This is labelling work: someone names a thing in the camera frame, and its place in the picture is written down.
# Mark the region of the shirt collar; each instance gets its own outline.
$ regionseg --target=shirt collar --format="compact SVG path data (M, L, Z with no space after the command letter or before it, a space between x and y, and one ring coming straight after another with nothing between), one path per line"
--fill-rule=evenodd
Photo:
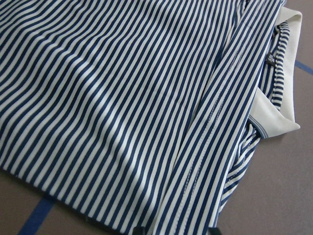
M283 63L284 92L280 111L258 88L249 114L249 121L259 130L262 138L278 136L300 128L299 124L294 121L293 68L300 36L302 15L298 11L281 7L276 25L284 21L288 22L290 38Z

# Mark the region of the floor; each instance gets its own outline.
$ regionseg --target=floor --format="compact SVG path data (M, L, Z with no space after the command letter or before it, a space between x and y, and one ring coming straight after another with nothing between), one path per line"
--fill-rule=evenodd
M301 129L261 142L223 209L223 235L311 235L313 231L313 0L288 0L303 14L294 71ZM72 209L0 171L0 234L113 235Z

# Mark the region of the striped shirt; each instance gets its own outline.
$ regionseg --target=striped shirt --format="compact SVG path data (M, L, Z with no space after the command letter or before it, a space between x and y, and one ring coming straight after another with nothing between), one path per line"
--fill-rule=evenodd
M299 128L283 4L0 1L0 167L122 234L207 234Z

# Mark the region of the blue line on floor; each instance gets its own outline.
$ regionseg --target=blue line on floor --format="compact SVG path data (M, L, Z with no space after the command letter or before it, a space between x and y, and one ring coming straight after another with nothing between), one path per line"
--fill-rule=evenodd
M36 234L55 202L56 200L54 198L45 194L25 222L18 235Z
M296 65L298 68L302 69L303 71L313 75L313 69L305 64L302 64L300 61L296 60L294 65Z

